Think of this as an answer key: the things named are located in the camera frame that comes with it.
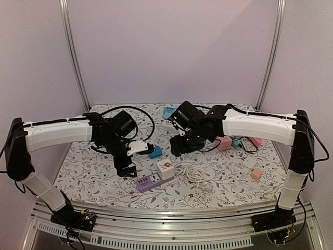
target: ventilation grille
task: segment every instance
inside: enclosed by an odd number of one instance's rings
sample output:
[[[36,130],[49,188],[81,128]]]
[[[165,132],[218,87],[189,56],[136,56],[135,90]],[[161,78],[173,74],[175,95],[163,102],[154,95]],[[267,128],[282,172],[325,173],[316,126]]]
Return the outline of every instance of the ventilation grille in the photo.
[[[39,222],[38,229],[56,236],[65,237],[67,230],[60,226]],[[105,236],[91,235],[90,241],[84,243],[123,250],[220,250],[238,249],[253,246],[251,237],[243,237],[227,241],[215,241],[209,243],[149,243],[116,240]]]

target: purple power strip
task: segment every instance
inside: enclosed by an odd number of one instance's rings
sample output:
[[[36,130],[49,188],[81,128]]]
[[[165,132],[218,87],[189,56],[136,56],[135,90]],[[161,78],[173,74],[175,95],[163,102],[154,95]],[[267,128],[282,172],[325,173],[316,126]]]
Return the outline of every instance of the purple power strip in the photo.
[[[140,179],[138,179],[136,181],[136,186],[140,193],[144,193],[148,190],[156,188],[157,186],[165,184],[173,179],[174,176],[163,181],[157,173],[154,173],[149,176],[141,177]]]

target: blue object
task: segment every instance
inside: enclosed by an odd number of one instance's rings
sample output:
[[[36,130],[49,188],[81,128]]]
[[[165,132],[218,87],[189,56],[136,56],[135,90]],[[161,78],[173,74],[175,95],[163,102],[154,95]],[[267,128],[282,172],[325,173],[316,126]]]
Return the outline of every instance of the blue object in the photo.
[[[233,146],[233,148],[238,148],[238,147],[240,147],[240,143],[241,143],[241,140],[240,140],[240,139],[233,140],[233,142],[232,142],[232,146]]]
[[[168,120],[171,115],[175,112],[176,108],[165,107],[163,111],[163,119]]]
[[[154,147],[154,152],[152,152],[148,156],[150,159],[154,159],[154,158],[160,157],[161,155],[162,155],[162,149],[159,146],[156,146],[156,147]]]

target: table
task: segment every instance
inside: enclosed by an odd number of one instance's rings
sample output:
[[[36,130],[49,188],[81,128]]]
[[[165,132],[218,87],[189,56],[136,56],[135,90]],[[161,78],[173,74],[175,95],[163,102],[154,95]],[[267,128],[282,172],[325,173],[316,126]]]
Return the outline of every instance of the table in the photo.
[[[65,157],[55,180],[55,186],[63,190],[71,200],[97,205],[136,207],[149,209],[194,209],[238,206],[262,201],[273,201],[282,188],[286,172],[271,141],[263,140],[258,152],[248,154],[243,149],[230,149],[209,153],[193,152],[175,158],[170,152],[169,139],[176,135],[166,131],[163,123],[164,107],[177,107],[179,104],[124,104],[139,107],[148,112],[156,123],[156,130],[148,141],[160,146],[163,155],[174,166],[195,166],[204,170],[207,181],[213,185],[212,191],[197,189],[193,183],[178,176],[160,187],[145,193],[136,189],[137,178],[121,178],[116,174],[111,155],[97,153],[90,149],[93,143],[73,143]],[[91,112],[103,112],[119,105],[95,105]],[[244,110],[253,110],[250,105],[238,104]],[[145,138],[151,129],[147,117],[137,110],[125,109],[132,115],[139,127],[138,140]],[[114,116],[119,110],[106,115]],[[263,174],[259,181],[250,177],[251,169],[243,162],[247,157],[256,159],[256,168]],[[137,167],[138,178],[156,172],[156,161],[148,155],[135,155],[133,163]]]

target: pink block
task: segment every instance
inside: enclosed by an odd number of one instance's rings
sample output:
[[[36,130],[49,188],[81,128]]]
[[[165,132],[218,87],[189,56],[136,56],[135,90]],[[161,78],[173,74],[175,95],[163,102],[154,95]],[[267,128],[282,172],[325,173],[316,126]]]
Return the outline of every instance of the pink block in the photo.
[[[262,140],[260,138],[250,138],[250,140],[253,142],[253,144],[256,147],[260,147],[261,146]]]
[[[233,140],[230,138],[230,136],[216,137],[216,139],[221,141],[220,145],[217,147],[218,151],[223,151],[231,148]]]
[[[262,171],[259,168],[255,168],[251,173],[251,177],[256,181],[259,181],[261,174]]]

